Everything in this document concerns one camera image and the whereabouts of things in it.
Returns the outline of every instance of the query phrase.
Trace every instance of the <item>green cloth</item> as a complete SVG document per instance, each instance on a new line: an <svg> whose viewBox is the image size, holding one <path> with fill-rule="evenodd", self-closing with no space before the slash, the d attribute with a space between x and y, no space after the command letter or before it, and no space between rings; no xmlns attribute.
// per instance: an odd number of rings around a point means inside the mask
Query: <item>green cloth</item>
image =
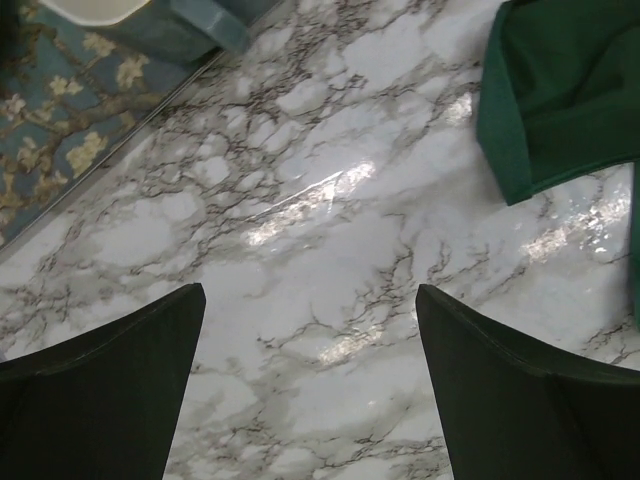
<svg viewBox="0 0 640 480"><path fill-rule="evenodd" d="M508 204L640 159L639 113L639 0L513 0L500 7L485 58L477 137ZM638 185L634 278L640 274Z"/></svg>

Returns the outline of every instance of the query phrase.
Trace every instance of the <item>green fabric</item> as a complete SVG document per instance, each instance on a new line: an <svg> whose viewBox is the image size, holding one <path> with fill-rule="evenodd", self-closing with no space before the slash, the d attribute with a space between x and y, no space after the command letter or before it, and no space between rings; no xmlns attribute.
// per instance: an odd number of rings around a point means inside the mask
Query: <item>green fabric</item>
<svg viewBox="0 0 640 480"><path fill-rule="evenodd" d="M638 478L640 372L552 347L432 286L420 337L456 480Z"/></svg>
<svg viewBox="0 0 640 480"><path fill-rule="evenodd" d="M204 306L189 285L0 364L0 478L161 480Z"/></svg>
<svg viewBox="0 0 640 480"><path fill-rule="evenodd" d="M640 159L640 1L504 3L484 68L477 137L508 204ZM638 217L634 208L634 277ZM640 325L637 282L634 303Z"/></svg>

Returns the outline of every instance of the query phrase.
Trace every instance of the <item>teal object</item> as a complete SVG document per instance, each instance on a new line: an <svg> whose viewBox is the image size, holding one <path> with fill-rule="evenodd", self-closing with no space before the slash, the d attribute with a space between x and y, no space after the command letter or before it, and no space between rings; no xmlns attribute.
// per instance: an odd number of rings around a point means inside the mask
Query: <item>teal object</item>
<svg viewBox="0 0 640 480"><path fill-rule="evenodd" d="M192 62L216 47L244 53L250 44L247 27L213 0L150 0L115 25L91 29L176 63Z"/></svg>
<svg viewBox="0 0 640 480"><path fill-rule="evenodd" d="M223 6L249 24L275 3ZM35 0L0 5L3 18L13 10L20 18L17 42L0 50L1 247L87 178L215 51L173 64L85 31Z"/></svg>
<svg viewBox="0 0 640 480"><path fill-rule="evenodd" d="M0 364L0 475L161 480L202 326L188 285Z"/></svg>
<svg viewBox="0 0 640 480"><path fill-rule="evenodd" d="M640 372L552 347L434 286L420 337L456 480L631 480Z"/></svg>

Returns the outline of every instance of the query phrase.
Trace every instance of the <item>glossy floor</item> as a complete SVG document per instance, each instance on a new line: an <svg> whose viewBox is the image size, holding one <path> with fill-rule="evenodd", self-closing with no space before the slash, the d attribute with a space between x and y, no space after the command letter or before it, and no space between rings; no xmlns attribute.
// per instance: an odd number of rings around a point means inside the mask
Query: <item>glossy floor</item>
<svg viewBox="0 0 640 480"><path fill-rule="evenodd" d="M507 208L474 141L497 0L301 0L0 265L16 357L186 282L207 318L167 480L451 479L429 282L640 366L627 167Z"/></svg>

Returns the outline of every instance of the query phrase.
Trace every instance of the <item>blue rug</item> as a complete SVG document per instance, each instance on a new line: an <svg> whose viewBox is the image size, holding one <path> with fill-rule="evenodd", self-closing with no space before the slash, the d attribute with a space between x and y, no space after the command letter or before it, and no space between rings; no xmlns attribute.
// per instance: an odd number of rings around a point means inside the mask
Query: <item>blue rug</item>
<svg viewBox="0 0 640 480"><path fill-rule="evenodd" d="M0 245L100 164L200 64L149 58L35 1L0 68Z"/></svg>

